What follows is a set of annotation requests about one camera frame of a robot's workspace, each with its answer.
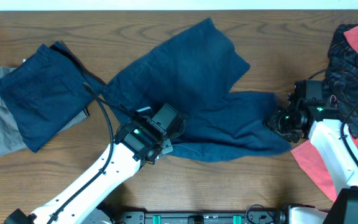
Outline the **blue denim shorts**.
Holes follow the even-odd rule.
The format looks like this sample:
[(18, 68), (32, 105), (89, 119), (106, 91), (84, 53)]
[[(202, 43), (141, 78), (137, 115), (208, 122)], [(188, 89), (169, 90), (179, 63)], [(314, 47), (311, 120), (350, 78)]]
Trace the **blue denim shorts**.
[(211, 19), (179, 33), (121, 70), (103, 98), (119, 122), (128, 112), (164, 104), (186, 119), (184, 133), (172, 140), (172, 155), (203, 162), (244, 156), (272, 156), (290, 144), (264, 127), (276, 107), (269, 92), (232, 92), (249, 64)]

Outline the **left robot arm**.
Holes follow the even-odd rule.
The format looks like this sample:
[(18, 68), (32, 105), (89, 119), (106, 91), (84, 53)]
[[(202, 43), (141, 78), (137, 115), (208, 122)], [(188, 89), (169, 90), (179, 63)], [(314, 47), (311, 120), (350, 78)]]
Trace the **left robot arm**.
[(120, 125), (98, 160), (62, 193), (30, 215), (16, 209), (4, 224), (84, 223), (116, 187), (146, 163), (153, 164), (185, 126), (180, 115), (133, 116)]

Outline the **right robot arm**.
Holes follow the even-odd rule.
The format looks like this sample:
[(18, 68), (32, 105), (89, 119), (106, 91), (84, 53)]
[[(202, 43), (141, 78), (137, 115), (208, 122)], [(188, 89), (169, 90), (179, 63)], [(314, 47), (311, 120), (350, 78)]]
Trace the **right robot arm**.
[(308, 138), (317, 149), (336, 188), (328, 212), (309, 205), (286, 205), (275, 223), (358, 223), (358, 148), (336, 107), (300, 101), (289, 109), (277, 108), (264, 126), (290, 142)]

